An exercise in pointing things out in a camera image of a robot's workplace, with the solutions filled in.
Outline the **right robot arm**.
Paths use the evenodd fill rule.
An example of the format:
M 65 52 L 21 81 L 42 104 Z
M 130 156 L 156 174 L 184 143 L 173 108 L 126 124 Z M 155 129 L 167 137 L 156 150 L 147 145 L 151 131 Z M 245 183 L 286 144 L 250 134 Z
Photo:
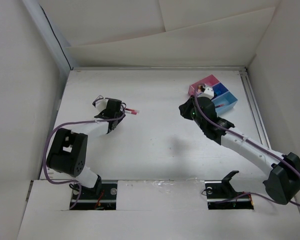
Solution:
M 244 157 L 267 176 L 263 181 L 266 200 L 280 205 L 293 202 L 300 191 L 298 155 L 274 151 L 246 136 L 232 122 L 219 117 L 214 103 L 207 97 L 192 95 L 178 109 L 180 115 L 194 121 L 208 139 Z

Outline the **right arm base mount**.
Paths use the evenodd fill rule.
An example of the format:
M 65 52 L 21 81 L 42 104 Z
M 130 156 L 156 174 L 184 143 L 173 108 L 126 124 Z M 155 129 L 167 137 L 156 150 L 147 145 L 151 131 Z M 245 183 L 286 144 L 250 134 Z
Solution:
M 221 180 L 204 181 L 205 188 L 201 195 L 206 196 L 209 210 L 253 210 L 254 205 L 250 195 L 244 195 L 244 191 L 235 191 L 230 184 L 232 177 L 238 174 L 238 170 L 233 170 Z

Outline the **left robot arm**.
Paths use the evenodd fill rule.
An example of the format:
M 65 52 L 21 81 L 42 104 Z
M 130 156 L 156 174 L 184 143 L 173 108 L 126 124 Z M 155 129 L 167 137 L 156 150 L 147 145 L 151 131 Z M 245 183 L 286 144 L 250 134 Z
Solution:
M 105 98 L 105 108 L 93 120 L 67 122 L 57 126 L 46 154 L 45 167 L 63 173 L 84 188 L 90 198 L 101 194 L 101 177 L 86 166 L 88 141 L 114 131 L 126 116 L 126 104 L 119 99 Z

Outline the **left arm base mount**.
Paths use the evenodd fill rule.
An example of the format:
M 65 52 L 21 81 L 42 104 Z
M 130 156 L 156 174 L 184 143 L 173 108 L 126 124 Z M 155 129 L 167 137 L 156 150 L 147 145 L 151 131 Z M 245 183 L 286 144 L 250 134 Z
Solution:
M 99 195 L 95 195 L 91 190 L 88 190 L 86 187 L 83 187 L 77 203 L 70 210 L 116 210 L 117 192 L 117 181 L 106 181 L 102 183 Z

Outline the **red gel pen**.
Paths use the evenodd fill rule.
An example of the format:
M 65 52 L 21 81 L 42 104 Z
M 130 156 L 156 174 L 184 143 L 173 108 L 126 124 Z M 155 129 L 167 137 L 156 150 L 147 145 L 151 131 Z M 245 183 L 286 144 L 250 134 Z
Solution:
M 131 109 L 131 108 L 125 108 L 125 113 L 126 114 L 131 114 L 131 115 L 137 115 L 140 113 L 139 110 Z

